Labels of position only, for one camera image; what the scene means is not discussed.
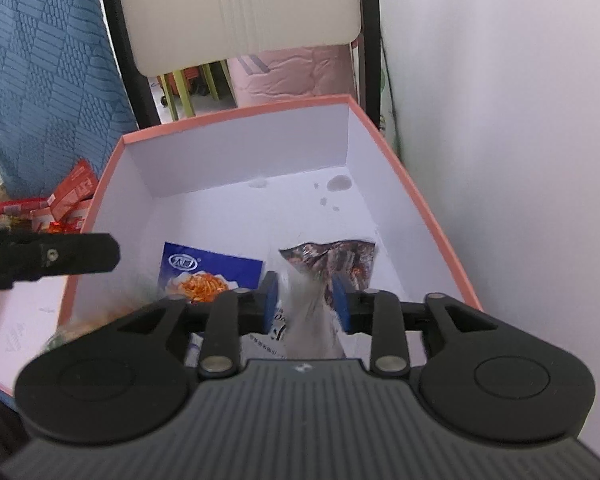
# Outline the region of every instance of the white wall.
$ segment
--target white wall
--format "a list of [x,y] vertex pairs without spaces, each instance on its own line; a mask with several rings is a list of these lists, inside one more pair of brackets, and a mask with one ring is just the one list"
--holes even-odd
[[405,162],[485,309],[583,359],[600,453],[600,0],[381,0]]

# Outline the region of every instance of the chair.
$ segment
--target chair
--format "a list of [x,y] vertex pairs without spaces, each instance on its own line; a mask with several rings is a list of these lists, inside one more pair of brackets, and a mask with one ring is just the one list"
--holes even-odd
[[147,80],[189,66],[359,33],[360,104],[380,120],[379,0],[103,0],[138,126],[160,123]]

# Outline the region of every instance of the blue food packet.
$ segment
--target blue food packet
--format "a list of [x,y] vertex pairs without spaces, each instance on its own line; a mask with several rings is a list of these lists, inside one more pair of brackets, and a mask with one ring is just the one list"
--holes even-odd
[[225,290],[258,288],[263,262],[165,242],[158,286],[193,302],[213,301]]

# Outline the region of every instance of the yellow chair leg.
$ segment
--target yellow chair leg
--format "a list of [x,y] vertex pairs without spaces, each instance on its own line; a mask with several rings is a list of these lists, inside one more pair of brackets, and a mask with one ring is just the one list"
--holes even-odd
[[231,91],[231,96],[234,98],[235,105],[237,106],[238,101],[235,99],[234,84],[231,82],[231,75],[229,74],[229,66],[227,65],[225,59],[223,59],[220,62],[220,65],[222,66],[222,72],[224,73],[224,78],[226,79],[226,82],[229,85],[229,90]]
[[205,77],[206,85],[209,87],[209,93],[214,101],[219,101],[220,96],[218,95],[218,89],[216,88],[216,82],[214,76],[211,73],[211,65],[209,63],[202,66],[202,73]]
[[176,80],[176,88],[178,89],[180,100],[182,101],[184,114],[187,117],[194,117],[196,114],[193,111],[193,106],[191,106],[191,99],[189,99],[189,92],[187,91],[187,83],[184,81],[184,72],[182,70],[176,70],[176,72],[173,73],[173,77]]
[[162,90],[164,91],[164,97],[167,99],[167,106],[171,112],[171,119],[174,121],[178,120],[178,111],[176,110],[176,103],[171,93],[171,86],[169,85],[169,78],[166,76],[160,76],[160,82],[162,83]]

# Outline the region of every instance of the red candy wrapper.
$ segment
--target red candy wrapper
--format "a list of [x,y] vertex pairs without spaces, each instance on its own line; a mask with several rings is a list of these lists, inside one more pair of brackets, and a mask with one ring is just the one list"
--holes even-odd
[[281,250],[280,254],[300,272],[325,282],[324,300],[332,306],[333,275],[343,271],[356,290],[365,290],[371,280],[375,252],[376,245],[371,242],[341,240],[331,244],[309,242]]
[[64,222],[51,222],[51,224],[49,224],[48,229],[46,230],[47,233],[64,233],[64,229],[65,229],[66,224]]
[[45,198],[27,198],[0,202],[0,215],[22,216],[36,209],[46,207]]
[[49,197],[53,218],[60,221],[80,200],[92,195],[97,185],[98,179],[89,163],[81,159]]
[[82,226],[84,225],[84,218],[76,218],[68,223],[68,232],[71,233],[79,233],[82,230]]

